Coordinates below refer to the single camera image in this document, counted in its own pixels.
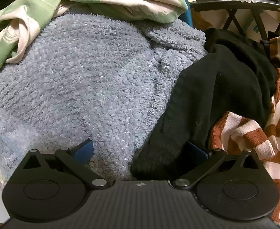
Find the silver bolt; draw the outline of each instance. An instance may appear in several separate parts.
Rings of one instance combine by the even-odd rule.
[[[190,185],[190,182],[187,179],[181,178],[181,179],[177,179],[175,181],[175,184],[177,186],[186,187],[186,186]]]
[[[95,179],[92,184],[97,187],[103,187],[107,184],[107,181],[105,179]]]

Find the ribbed black surface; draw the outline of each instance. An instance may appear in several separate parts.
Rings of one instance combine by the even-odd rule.
[[[167,181],[116,181],[110,189],[94,191],[72,215],[48,223],[11,219],[3,229],[277,229],[266,218],[252,223],[222,220],[198,205],[188,191]]]

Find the green and white fabric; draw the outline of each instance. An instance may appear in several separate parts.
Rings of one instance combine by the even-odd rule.
[[[0,11],[0,69],[5,62],[18,63],[51,19],[76,2],[87,3],[93,13],[126,21],[170,23],[187,10],[185,0],[16,0]]]

